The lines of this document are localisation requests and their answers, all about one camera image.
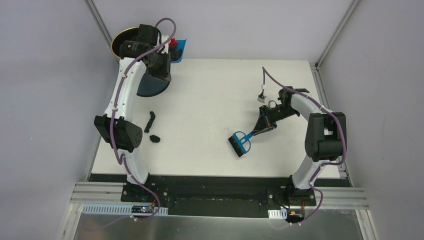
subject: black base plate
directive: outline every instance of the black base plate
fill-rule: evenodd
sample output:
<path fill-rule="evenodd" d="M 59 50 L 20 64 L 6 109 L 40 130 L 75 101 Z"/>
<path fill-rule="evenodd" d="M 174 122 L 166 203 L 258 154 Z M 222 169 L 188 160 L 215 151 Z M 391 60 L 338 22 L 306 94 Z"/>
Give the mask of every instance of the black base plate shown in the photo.
<path fill-rule="evenodd" d="M 91 174 L 89 180 L 124 183 L 123 202 L 151 203 L 154 200 L 140 186 L 128 183 L 124 174 Z M 287 177 L 149 175 L 145 186 L 157 193 L 161 206 L 168 208 L 169 215 L 268 218 L 268 210 L 280 209 L 277 201 L 284 190 L 282 186 L 288 182 Z M 350 183 L 347 179 L 319 178 L 315 186 L 350 187 Z M 315 199 L 305 205 L 315 206 Z"/>

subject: black rubber piece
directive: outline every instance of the black rubber piece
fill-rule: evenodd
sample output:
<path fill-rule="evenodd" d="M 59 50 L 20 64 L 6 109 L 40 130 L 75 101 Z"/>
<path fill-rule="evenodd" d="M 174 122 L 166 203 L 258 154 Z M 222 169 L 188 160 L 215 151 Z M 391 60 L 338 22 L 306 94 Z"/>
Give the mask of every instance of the black rubber piece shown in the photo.
<path fill-rule="evenodd" d="M 150 135 L 150 141 L 152 142 L 152 143 L 159 143 L 160 141 L 161 141 L 161 138 L 160 137 L 158 137 L 158 136 L 156 136 L 156 135 Z"/>
<path fill-rule="evenodd" d="M 152 127 L 152 125 L 153 125 L 153 121 L 155 120 L 155 118 L 156 118 L 156 115 L 155 115 L 155 113 L 153 112 L 153 111 L 150 111 L 150 119 L 149 119 L 149 121 L 147 122 L 147 125 L 146 125 L 146 127 L 145 127 L 145 129 L 144 129 L 144 132 L 145 133 L 149 133 L 150 132 L 150 128 Z"/>

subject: white table surface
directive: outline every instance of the white table surface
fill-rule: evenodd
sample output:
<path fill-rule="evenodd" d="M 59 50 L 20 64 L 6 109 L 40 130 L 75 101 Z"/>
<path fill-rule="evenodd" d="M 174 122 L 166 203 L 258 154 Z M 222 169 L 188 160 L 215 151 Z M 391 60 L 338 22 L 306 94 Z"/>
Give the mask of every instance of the white table surface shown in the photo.
<path fill-rule="evenodd" d="M 172 82 L 158 96 L 136 97 L 133 123 L 143 130 L 154 111 L 150 133 L 144 133 L 136 151 L 147 159 L 153 175 L 288 177 L 305 157 L 308 122 L 291 116 L 277 129 L 251 139 L 250 152 L 237 157 L 228 138 L 249 133 L 258 119 L 262 66 L 280 83 L 306 88 L 318 100 L 308 61 L 183 59 L 171 66 Z M 269 78 L 265 95 L 277 101 L 280 87 Z M 160 137 L 152 143 L 150 135 Z M 91 173 L 125 174 L 109 144 L 99 145 Z M 336 166 L 327 166 L 320 178 L 339 178 Z"/>

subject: blue brush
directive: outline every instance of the blue brush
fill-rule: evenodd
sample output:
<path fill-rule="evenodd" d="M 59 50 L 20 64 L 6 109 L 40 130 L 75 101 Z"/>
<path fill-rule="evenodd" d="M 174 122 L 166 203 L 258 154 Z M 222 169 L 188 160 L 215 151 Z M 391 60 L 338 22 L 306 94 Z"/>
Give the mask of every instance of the blue brush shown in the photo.
<path fill-rule="evenodd" d="M 237 137 L 237 133 L 243 134 L 242 138 Z M 234 149 L 235 153 L 237 153 L 238 157 L 243 156 L 244 154 L 247 154 L 251 149 L 251 141 L 249 140 L 251 137 L 253 137 L 253 132 L 246 135 L 246 133 L 242 131 L 236 131 L 232 136 L 228 138 L 229 143 L 231 144 L 232 148 Z M 249 148 L 246 149 L 244 147 L 244 144 L 249 143 Z"/>

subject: red object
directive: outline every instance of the red object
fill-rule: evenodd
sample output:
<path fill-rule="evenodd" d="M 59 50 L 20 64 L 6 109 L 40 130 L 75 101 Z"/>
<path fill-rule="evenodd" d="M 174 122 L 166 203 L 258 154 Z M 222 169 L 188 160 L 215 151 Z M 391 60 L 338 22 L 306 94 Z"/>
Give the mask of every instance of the red object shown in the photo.
<path fill-rule="evenodd" d="M 153 206 L 154 204 L 155 204 L 155 202 L 156 202 L 156 197 L 154 198 L 154 200 L 153 200 L 153 202 L 151 203 L 151 205 L 150 206 Z"/>
<path fill-rule="evenodd" d="M 175 40 L 175 38 L 172 38 L 171 41 L 169 42 L 169 46 L 170 47 L 172 47 L 172 46 L 178 46 L 178 41 Z"/>

